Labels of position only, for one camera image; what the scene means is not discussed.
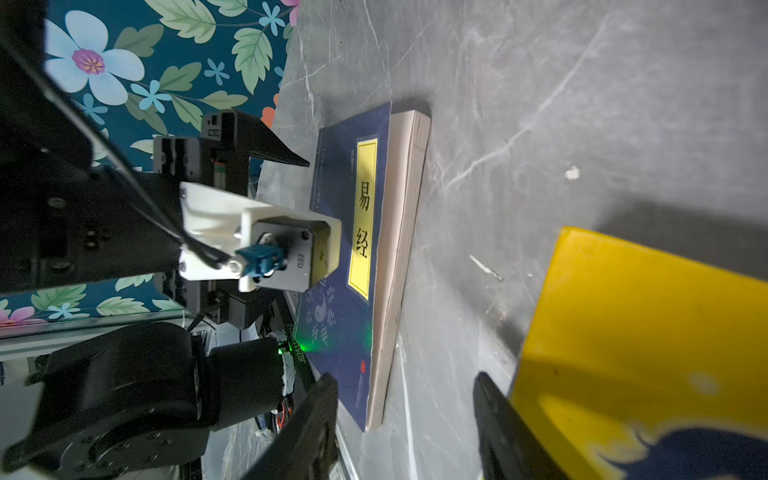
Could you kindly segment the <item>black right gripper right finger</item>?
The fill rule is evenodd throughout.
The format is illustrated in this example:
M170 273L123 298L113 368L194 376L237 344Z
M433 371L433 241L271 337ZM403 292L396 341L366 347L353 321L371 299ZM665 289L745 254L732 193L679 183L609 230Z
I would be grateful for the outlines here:
M485 372L474 380L473 407L483 479L567 479Z

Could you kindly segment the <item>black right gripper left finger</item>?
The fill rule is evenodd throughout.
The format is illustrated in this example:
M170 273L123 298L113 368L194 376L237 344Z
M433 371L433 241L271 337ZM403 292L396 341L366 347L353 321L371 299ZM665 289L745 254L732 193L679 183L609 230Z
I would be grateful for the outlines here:
M323 374L243 479L328 479L337 457L337 411L338 383Z

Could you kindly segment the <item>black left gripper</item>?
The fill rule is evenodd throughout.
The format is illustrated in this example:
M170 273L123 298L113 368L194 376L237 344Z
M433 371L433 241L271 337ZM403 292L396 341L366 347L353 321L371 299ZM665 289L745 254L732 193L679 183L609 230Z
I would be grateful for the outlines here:
M153 171L175 180L198 183L248 196L252 159L297 167L310 162L293 152L261 119L238 110L208 114L199 137L159 136L152 141ZM190 281L179 268L155 276L155 285L191 313L211 305L217 324L249 327L273 297L254 291L241 293L232 280Z

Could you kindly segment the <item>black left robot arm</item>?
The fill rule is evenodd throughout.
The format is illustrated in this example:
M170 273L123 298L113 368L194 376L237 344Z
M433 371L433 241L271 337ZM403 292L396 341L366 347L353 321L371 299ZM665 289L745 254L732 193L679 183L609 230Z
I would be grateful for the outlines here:
M132 164L144 171L150 168L153 137L164 131L191 133L194 109L241 108L271 122L287 59L287 22L297 9L280 1L248 1L245 6L234 15L219 2L202 2L202 11L217 27L206 43L197 44L178 39L159 13L141 1L126 14L119 2L52 2L50 15L58 25L69 11L84 10L105 25L110 49L128 49L135 41L146 70L140 91L129 92L126 105L111 107L90 87L75 93L73 104L127 148ZM181 311L156 291L149 275L18 294L1 303L3 334L42 324L81 333L88 324L108 319L144 321L155 313Z

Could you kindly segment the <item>blue yijing book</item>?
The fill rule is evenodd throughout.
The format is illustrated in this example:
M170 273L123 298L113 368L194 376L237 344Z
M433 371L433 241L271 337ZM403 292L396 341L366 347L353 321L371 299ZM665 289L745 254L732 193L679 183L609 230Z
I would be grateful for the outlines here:
M301 295L295 338L363 432L383 422L430 130L384 104L319 133L310 208L340 220L340 257Z

